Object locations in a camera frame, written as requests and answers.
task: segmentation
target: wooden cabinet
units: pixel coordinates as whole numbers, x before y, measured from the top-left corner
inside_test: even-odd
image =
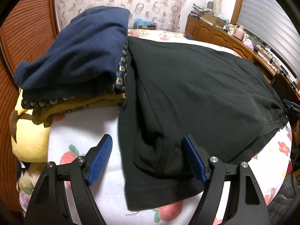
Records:
[[[230,47],[231,46],[231,39],[224,34],[222,31],[214,30],[214,34],[212,35],[212,44],[218,45],[218,46],[223,46],[223,47]]]
[[[197,40],[197,41],[212,43],[213,27],[211,27],[209,24],[206,24],[206,23],[203,23],[203,24],[200,23],[197,25],[197,27],[198,28],[195,31],[193,39]]]
[[[242,58],[248,59],[250,61],[252,61],[253,59],[253,55],[251,54],[251,52],[241,46],[241,43],[233,42],[232,46],[230,46],[230,49],[238,53]]]
[[[194,33],[195,30],[197,29],[198,23],[199,22],[197,21],[197,19],[189,17],[189,19],[187,20],[187,24],[185,26],[185,34],[194,39]]]

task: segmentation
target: black object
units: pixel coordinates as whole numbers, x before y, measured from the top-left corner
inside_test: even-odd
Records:
[[[193,18],[195,18],[195,19],[200,19],[200,16],[195,15],[195,14],[192,14],[192,13],[190,13],[189,16],[191,16],[191,17],[193,17]]]
[[[188,35],[184,35],[184,37],[188,40],[194,40],[192,37],[188,36]]]
[[[128,37],[128,48],[132,59],[118,132],[130,210],[203,191],[181,150],[187,131],[210,155],[237,165],[256,155],[288,121],[277,93],[249,60],[134,37]]]
[[[293,87],[294,90],[297,89],[297,84],[296,84],[296,82],[293,81],[293,82],[291,83],[291,86]]]
[[[7,210],[5,205],[0,200],[0,221],[1,225],[20,225],[13,218],[12,214]]]
[[[288,72],[285,70],[285,68],[284,68],[284,67],[281,67],[281,69],[282,69],[283,75],[284,75],[284,76],[287,76],[287,75],[288,75]]]
[[[190,135],[184,136],[182,148],[195,178],[205,185],[189,225],[213,224],[225,181],[231,181],[231,185],[222,224],[270,225],[263,194],[248,163],[231,165],[223,163],[217,157],[209,157]]]
[[[71,181],[73,197],[82,225],[106,225],[88,185],[98,180],[111,152],[112,139],[104,135],[85,157],[70,164],[47,163],[31,196],[24,225],[70,225],[72,222],[64,181]],[[231,181],[223,218],[226,225],[270,225],[269,214],[258,183],[246,162],[224,164],[184,136],[182,148],[204,193],[189,225],[211,225],[215,219],[225,181]]]
[[[71,181],[75,205],[82,225],[106,224],[88,185],[99,179],[112,150],[112,138],[105,134],[85,157],[72,163],[48,162],[42,171],[27,208],[24,225],[74,224],[66,197],[64,181]]]
[[[283,99],[283,105],[286,108],[287,115],[291,120],[297,121],[300,119],[300,106],[294,102]]]
[[[299,191],[300,186],[294,175],[287,175],[278,193],[267,206],[272,224],[290,224],[291,214],[295,212],[297,207],[295,204],[297,204],[297,199],[300,197],[297,195],[300,194]],[[299,224],[299,214],[293,219],[292,224],[295,224],[295,222]]]

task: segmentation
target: window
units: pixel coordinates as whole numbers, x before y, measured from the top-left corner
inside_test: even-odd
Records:
[[[243,0],[238,23],[265,41],[300,77],[300,36],[276,0]]]

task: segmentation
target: clutter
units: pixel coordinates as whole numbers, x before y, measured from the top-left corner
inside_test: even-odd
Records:
[[[215,12],[212,9],[207,8],[207,7],[199,7],[195,3],[193,3],[193,8],[200,12],[205,12],[205,13],[212,14],[212,15],[215,14]]]
[[[218,17],[215,17],[209,13],[204,13],[203,18],[209,22],[211,22],[214,25],[223,27],[225,25],[225,22]]]
[[[250,39],[246,39],[243,44],[253,51],[254,46],[252,45],[252,41]]]
[[[249,39],[249,38],[250,38],[250,36],[249,36],[247,33],[244,33],[243,42],[244,42],[245,40]]]
[[[154,22],[136,18],[134,21],[133,29],[155,30],[156,25],[154,24]]]
[[[235,33],[234,36],[240,40],[244,37],[244,27],[242,25],[235,26]]]
[[[252,45],[255,47],[256,43],[258,42],[258,38],[256,36],[252,36]]]
[[[233,36],[233,35],[234,35],[234,33],[235,33],[235,30],[234,30],[234,25],[232,25],[232,24],[229,24],[229,28],[228,28],[228,32],[227,32],[227,34],[229,34],[229,35]]]
[[[197,16],[200,16],[200,17],[203,17],[203,15],[204,15],[204,12],[202,12],[202,11],[196,9],[196,8],[194,8],[194,10],[191,11],[191,13],[192,13],[192,14],[195,14],[195,15],[197,15]]]

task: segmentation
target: folded clothes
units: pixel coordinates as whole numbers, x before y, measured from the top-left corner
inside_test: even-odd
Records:
[[[32,122],[36,125],[44,123],[50,126],[52,116],[56,113],[70,113],[85,108],[108,107],[122,103],[125,94],[104,94],[98,97],[77,97],[74,99],[60,99],[52,102],[52,105],[34,109],[32,112]]]
[[[118,71],[116,73],[117,79],[114,82],[114,84],[112,85],[111,90],[109,91],[109,92],[111,92],[112,95],[113,94],[123,94],[123,93],[125,93],[125,90],[126,90],[126,88],[125,88],[125,78],[126,78],[126,75],[127,75],[127,69],[126,69],[127,68],[127,50],[128,50],[128,47],[127,47],[127,42],[126,42],[126,44],[124,45],[123,51],[122,51],[122,57],[121,57],[120,62],[119,62]],[[121,99],[121,98],[123,98],[123,95],[116,96],[116,97],[109,97],[109,99],[113,99],[113,98]],[[56,105],[58,103],[67,101],[68,99],[69,98],[64,97],[62,99],[50,99],[50,100],[35,101],[33,99],[24,99],[23,98],[22,102],[21,102],[21,106],[24,109],[39,110],[39,109],[44,108],[44,107],[53,106],[53,105]]]
[[[185,134],[223,162],[249,161],[287,123],[284,106],[249,60],[182,43],[128,37],[119,141],[129,209],[196,195]]]
[[[48,52],[14,75],[23,98],[35,101],[99,96],[111,89],[127,41],[130,12],[93,7],[71,20]]]

